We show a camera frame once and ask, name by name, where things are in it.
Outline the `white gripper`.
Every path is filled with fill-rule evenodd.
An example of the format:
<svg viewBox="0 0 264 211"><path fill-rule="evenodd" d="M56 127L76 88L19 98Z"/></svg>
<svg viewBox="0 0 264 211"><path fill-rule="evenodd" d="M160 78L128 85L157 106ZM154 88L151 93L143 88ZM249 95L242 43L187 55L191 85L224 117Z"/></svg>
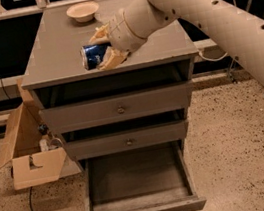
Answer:
<svg viewBox="0 0 264 211"><path fill-rule="evenodd" d="M129 28L124 17L124 9L111 17L108 24L96 27L94 35L89 40L89 44L104 44L110 42L104 54L103 61L98 65L98 70L112 70L127 59L129 52L138 50L147 41L140 38Z"/></svg>

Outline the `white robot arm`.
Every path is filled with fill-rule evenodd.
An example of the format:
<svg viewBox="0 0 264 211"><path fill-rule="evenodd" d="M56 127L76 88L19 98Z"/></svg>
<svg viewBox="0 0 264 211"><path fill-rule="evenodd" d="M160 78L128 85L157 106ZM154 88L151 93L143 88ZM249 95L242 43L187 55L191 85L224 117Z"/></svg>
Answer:
<svg viewBox="0 0 264 211"><path fill-rule="evenodd" d="M264 20L223 0L134 0L98 28L89 43L111 43L117 65L125 53L138 50L149 35L178 18L199 28L264 86Z"/></svg>

